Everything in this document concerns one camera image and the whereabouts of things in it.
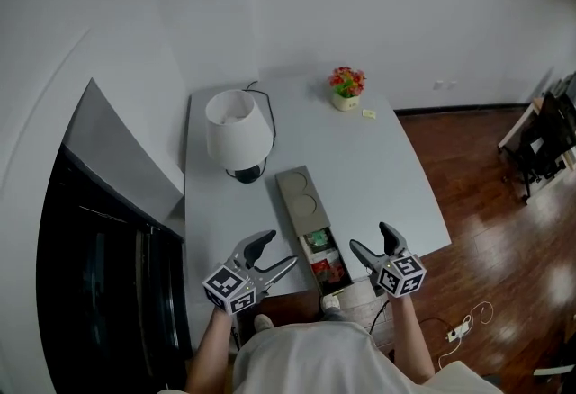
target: potted flower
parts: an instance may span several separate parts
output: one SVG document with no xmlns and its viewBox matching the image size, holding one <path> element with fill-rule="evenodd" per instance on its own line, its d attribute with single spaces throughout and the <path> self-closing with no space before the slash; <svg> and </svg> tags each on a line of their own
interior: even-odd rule
<svg viewBox="0 0 576 394">
<path fill-rule="evenodd" d="M 348 111 L 359 103 L 359 96 L 364 90 L 363 71 L 355 71 L 351 67 L 337 67 L 329 77 L 330 86 L 334 90 L 332 103 L 340 111 Z"/>
</svg>

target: white shoe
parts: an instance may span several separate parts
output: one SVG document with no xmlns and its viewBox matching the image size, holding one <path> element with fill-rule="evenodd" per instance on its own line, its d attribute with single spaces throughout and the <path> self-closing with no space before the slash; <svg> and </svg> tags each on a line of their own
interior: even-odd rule
<svg viewBox="0 0 576 394">
<path fill-rule="evenodd" d="M 325 297 L 322 297 L 320 307 L 322 308 L 323 312 L 326 312 L 326 309 L 329 308 L 340 309 L 340 300 L 338 299 L 338 297 L 335 297 L 333 295 L 326 295 Z"/>
<path fill-rule="evenodd" d="M 268 317 L 266 314 L 258 314 L 254 318 L 254 329 L 256 330 L 256 333 L 268 330 L 270 328 L 274 328 L 274 324 L 272 323 L 270 317 Z"/>
</svg>

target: person's left arm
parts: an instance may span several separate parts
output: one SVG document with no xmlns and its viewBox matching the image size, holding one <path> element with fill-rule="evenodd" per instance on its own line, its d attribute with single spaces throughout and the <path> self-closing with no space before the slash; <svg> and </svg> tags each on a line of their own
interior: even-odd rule
<svg viewBox="0 0 576 394">
<path fill-rule="evenodd" d="M 221 394 L 226 382 L 232 317 L 214 308 L 198 353 L 188 372 L 185 391 L 189 394 Z"/>
</svg>

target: lamp base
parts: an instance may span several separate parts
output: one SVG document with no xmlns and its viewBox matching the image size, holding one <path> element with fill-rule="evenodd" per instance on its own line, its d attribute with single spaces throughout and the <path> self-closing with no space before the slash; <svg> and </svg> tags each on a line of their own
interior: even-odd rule
<svg viewBox="0 0 576 394">
<path fill-rule="evenodd" d="M 234 172 L 234 175 L 236 176 L 236 179 L 241 183 L 245 183 L 245 184 L 253 183 L 261 175 L 260 167 L 259 166 L 253 166 L 253 167 L 247 168 L 246 170 L 236 170 Z"/>
</svg>

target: yellow sticky note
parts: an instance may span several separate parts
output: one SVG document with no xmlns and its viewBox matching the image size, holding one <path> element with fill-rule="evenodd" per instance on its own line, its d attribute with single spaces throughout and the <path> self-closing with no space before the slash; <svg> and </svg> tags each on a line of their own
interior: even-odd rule
<svg viewBox="0 0 576 394">
<path fill-rule="evenodd" d="M 376 119 L 376 111 L 362 110 L 362 115 L 370 119 Z"/>
</svg>

